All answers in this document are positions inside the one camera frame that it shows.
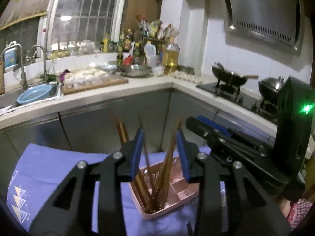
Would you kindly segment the dark black wooden chopstick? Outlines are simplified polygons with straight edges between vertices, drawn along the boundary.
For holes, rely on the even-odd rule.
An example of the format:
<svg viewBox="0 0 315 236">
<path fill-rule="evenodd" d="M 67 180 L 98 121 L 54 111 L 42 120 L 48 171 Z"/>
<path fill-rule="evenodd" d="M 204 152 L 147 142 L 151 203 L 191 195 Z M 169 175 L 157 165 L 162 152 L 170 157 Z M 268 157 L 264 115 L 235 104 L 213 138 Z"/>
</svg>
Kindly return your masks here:
<svg viewBox="0 0 315 236">
<path fill-rule="evenodd" d="M 164 166 L 161 166 L 157 173 L 154 189 L 152 189 L 152 205 L 154 211 L 159 211 L 162 205 L 162 189 L 164 185 Z"/>
</svg>

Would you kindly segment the light brown wooden chopstick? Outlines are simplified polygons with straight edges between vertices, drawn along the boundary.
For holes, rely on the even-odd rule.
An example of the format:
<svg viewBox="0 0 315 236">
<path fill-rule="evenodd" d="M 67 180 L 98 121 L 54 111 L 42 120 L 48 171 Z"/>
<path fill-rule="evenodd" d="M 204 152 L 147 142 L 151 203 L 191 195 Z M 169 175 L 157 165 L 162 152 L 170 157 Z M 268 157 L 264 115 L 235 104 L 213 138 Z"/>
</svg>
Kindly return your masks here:
<svg viewBox="0 0 315 236">
<path fill-rule="evenodd" d="M 125 176 L 129 182 L 134 182 L 137 175 L 140 157 L 144 144 L 144 131 L 138 129 L 133 140 L 129 140 L 127 143 L 123 144 L 123 156 L 125 162 L 120 168 L 120 172 Z"/>
</svg>

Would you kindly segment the reddish brown wooden chopstick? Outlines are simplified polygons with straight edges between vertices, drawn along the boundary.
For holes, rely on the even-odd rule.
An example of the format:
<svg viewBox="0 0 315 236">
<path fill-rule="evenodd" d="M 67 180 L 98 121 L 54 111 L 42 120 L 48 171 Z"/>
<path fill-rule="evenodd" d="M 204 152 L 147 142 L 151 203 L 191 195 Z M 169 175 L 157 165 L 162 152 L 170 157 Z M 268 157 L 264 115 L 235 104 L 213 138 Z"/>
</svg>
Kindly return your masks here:
<svg viewBox="0 0 315 236">
<path fill-rule="evenodd" d="M 142 121 L 141 114 L 139 114 L 138 119 L 139 119 L 140 128 L 144 131 L 144 144 L 143 144 L 143 149 L 144 149 L 144 155 L 145 155 L 145 161 L 146 161 L 148 179 L 149 179 L 149 183 L 150 183 L 150 186 L 151 186 L 151 189 L 152 189 L 151 197 L 152 197 L 153 199 L 155 199 L 155 191 L 156 191 L 156 189 L 155 189 L 154 178 L 153 178 L 151 166 L 150 166 L 150 163 L 149 163 L 149 157 L 148 157 L 148 151 L 147 151 L 147 144 L 146 144 L 146 133 L 145 133 L 145 130 L 144 130 L 144 125 L 143 125 L 143 121 Z"/>
</svg>

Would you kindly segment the chrome kitchen faucet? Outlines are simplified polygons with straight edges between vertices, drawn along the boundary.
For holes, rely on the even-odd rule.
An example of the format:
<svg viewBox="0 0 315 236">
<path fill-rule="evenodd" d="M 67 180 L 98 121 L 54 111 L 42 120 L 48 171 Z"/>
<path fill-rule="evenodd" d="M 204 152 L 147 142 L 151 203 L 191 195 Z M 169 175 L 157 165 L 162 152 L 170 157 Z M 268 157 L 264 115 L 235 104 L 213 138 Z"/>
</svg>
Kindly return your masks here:
<svg viewBox="0 0 315 236">
<path fill-rule="evenodd" d="M 46 49 L 43 45 L 40 44 L 35 44 L 29 49 L 29 54 L 33 57 L 33 60 L 37 59 L 37 56 L 35 54 L 38 54 L 38 50 L 40 50 L 40 58 L 41 61 L 43 62 L 43 80 L 48 83 L 49 77 L 48 77 L 48 70 L 47 70 L 47 56 L 46 56 Z"/>
</svg>

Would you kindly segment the black gas stove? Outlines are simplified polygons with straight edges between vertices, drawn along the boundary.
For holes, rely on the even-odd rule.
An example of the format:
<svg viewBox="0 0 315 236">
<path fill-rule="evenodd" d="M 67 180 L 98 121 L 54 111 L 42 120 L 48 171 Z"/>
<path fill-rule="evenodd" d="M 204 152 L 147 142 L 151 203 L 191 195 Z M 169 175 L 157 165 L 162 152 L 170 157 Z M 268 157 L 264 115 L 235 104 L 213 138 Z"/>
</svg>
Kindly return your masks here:
<svg viewBox="0 0 315 236">
<path fill-rule="evenodd" d="M 264 119 L 278 124 L 277 106 L 264 98 L 255 98 L 242 91 L 240 87 L 227 85 L 225 83 L 207 83 L 199 84 L 197 88 L 203 89 L 206 92 L 212 93 L 215 96 L 224 98 L 238 106 L 241 106 Z"/>
</svg>

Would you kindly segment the black lidded wok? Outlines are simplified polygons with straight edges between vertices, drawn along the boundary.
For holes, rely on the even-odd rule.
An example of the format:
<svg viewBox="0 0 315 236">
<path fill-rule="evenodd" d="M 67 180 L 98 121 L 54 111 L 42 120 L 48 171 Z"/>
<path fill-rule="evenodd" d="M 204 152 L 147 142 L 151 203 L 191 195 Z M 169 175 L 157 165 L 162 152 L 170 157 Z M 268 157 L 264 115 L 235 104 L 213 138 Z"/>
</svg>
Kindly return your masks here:
<svg viewBox="0 0 315 236">
<path fill-rule="evenodd" d="M 279 76 L 278 78 L 269 77 L 261 80 L 258 87 L 263 99 L 276 105 L 278 103 L 279 91 L 282 89 L 284 84 L 285 81 L 283 76 Z"/>
</svg>

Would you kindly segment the blue printed tablecloth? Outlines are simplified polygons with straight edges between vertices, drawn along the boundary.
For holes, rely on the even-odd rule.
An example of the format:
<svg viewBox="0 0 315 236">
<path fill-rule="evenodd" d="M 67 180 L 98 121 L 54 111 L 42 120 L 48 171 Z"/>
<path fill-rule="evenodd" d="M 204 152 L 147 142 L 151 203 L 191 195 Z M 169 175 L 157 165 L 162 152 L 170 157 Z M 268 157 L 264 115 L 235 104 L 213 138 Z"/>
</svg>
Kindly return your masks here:
<svg viewBox="0 0 315 236">
<path fill-rule="evenodd" d="M 32 221 L 60 182 L 81 160 L 103 161 L 103 153 L 81 153 L 29 144 L 17 162 L 7 190 L 7 206 L 28 231 Z M 121 184 L 127 235 L 188 235 L 195 224 L 198 199 L 153 220 L 144 220 L 131 196 L 129 183 Z"/>
</svg>

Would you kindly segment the egg tray with eggs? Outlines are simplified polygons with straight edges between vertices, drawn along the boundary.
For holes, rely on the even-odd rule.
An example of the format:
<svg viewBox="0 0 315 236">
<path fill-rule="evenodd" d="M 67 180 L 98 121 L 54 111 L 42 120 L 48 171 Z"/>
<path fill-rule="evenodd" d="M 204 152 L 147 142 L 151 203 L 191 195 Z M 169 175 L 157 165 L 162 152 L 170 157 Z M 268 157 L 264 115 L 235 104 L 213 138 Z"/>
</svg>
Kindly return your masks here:
<svg viewBox="0 0 315 236">
<path fill-rule="evenodd" d="M 178 71 L 176 70 L 175 72 L 170 73 L 170 77 L 172 78 L 177 78 L 186 82 L 191 82 L 194 84 L 199 84 L 201 83 L 201 78 L 192 74 L 187 74 L 184 71 Z"/>
</svg>

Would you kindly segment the pink perforated utensil basket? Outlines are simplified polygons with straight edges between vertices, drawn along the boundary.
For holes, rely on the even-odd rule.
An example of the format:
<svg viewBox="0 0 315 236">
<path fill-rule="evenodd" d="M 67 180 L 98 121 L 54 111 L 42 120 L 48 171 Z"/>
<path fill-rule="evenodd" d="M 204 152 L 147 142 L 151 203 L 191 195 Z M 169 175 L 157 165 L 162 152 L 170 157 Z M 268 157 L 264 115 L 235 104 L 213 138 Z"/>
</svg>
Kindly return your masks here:
<svg viewBox="0 0 315 236">
<path fill-rule="evenodd" d="M 152 214 L 143 211 L 143 204 L 133 183 L 130 183 L 129 187 L 133 202 L 144 220 L 153 220 L 160 216 L 163 216 L 185 205 L 199 195 L 199 184 L 189 184 L 186 182 L 182 174 L 181 163 L 178 157 L 174 157 L 172 159 L 168 197 L 164 209 Z"/>
</svg>

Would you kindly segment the large yellow oil bottle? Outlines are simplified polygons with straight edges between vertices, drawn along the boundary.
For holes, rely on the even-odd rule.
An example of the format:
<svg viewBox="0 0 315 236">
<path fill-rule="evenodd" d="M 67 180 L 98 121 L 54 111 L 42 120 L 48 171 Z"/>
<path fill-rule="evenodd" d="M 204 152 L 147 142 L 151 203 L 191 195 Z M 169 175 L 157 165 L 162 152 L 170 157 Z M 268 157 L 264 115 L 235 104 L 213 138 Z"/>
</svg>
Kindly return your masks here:
<svg viewBox="0 0 315 236">
<path fill-rule="evenodd" d="M 177 70 L 180 48 L 175 43 L 175 39 L 170 37 L 168 43 L 164 45 L 162 51 L 162 66 L 164 67 L 164 74 L 169 75 Z"/>
</svg>

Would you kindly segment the stainless steel bowl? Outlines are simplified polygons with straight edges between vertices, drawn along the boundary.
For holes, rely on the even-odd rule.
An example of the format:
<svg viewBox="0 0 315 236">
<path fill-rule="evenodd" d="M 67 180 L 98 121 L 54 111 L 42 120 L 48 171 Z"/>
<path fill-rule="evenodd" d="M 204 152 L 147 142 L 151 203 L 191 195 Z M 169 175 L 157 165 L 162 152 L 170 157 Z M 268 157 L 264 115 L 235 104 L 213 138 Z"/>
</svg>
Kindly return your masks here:
<svg viewBox="0 0 315 236">
<path fill-rule="evenodd" d="M 142 78 L 150 74 L 150 69 L 146 65 L 122 65 L 120 71 L 123 76 L 132 78 Z"/>
</svg>

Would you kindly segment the white plastic jug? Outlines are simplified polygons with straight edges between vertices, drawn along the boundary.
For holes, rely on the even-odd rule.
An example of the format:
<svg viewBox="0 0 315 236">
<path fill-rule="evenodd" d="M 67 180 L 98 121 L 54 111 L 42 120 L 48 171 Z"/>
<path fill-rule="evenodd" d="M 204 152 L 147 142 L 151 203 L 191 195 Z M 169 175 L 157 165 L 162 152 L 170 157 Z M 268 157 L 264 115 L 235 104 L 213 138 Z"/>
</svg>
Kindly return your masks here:
<svg viewBox="0 0 315 236">
<path fill-rule="evenodd" d="M 147 41 L 145 44 L 144 53 L 147 59 L 147 66 L 150 68 L 156 67 L 158 62 L 157 51 L 155 45 L 153 45 L 151 41 Z"/>
</svg>

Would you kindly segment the wooden cutting board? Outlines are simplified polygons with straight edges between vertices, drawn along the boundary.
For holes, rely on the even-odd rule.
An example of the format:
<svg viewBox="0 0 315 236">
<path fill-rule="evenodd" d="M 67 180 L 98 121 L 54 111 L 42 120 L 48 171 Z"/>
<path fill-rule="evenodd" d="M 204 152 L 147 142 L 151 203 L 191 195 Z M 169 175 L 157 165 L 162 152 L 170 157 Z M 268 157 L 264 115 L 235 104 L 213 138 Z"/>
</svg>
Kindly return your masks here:
<svg viewBox="0 0 315 236">
<path fill-rule="evenodd" d="M 88 80 L 83 83 L 74 83 L 70 86 L 70 84 L 64 84 L 62 86 L 62 92 L 64 95 L 71 95 L 79 92 L 85 92 L 92 89 L 110 87 L 115 85 L 127 84 L 129 83 L 128 79 L 125 77 L 121 77 L 119 75 L 110 75 L 105 78 L 99 78 L 97 80 Z"/>
</svg>

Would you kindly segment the blue plastic basin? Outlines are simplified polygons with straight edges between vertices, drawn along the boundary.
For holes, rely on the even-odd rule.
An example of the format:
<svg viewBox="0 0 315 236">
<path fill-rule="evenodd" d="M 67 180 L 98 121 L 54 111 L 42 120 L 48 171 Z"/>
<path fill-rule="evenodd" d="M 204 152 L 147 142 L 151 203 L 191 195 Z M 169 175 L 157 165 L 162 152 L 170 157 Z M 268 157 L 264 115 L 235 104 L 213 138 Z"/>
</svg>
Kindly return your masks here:
<svg viewBox="0 0 315 236">
<path fill-rule="evenodd" d="M 46 98 L 51 98 L 57 91 L 56 84 L 41 84 L 25 90 L 17 97 L 16 103 L 26 105 Z"/>
</svg>

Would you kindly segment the steel range hood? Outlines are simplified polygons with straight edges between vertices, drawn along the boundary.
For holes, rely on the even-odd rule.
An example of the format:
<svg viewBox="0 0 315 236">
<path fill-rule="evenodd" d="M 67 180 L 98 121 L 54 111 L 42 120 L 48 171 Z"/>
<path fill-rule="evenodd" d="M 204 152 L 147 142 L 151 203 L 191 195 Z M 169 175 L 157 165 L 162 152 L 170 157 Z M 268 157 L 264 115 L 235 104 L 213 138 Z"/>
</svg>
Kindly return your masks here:
<svg viewBox="0 0 315 236">
<path fill-rule="evenodd" d="M 304 37 L 303 0 L 221 0 L 225 30 L 299 56 Z"/>
</svg>

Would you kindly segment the upright wooden chopping board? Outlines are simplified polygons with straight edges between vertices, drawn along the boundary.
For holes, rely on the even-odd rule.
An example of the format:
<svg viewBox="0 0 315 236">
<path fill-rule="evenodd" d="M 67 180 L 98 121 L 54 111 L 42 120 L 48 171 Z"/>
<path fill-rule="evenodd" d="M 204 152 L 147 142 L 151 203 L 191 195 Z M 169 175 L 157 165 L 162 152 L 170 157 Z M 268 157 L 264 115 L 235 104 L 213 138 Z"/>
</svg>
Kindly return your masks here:
<svg viewBox="0 0 315 236">
<path fill-rule="evenodd" d="M 0 61 L 0 95 L 5 93 L 5 86 L 4 86 L 4 66 L 3 62 Z"/>
</svg>

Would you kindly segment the fruit print window blind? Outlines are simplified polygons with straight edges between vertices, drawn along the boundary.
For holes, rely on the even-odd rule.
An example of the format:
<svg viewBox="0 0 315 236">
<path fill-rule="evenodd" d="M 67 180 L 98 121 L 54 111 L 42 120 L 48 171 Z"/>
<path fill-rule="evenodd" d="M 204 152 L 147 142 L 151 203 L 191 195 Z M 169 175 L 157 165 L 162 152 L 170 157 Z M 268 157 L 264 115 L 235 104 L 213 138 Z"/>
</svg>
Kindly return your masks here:
<svg viewBox="0 0 315 236">
<path fill-rule="evenodd" d="M 50 0 L 10 0 L 1 15 L 1 30 L 18 22 L 44 16 Z"/>
</svg>

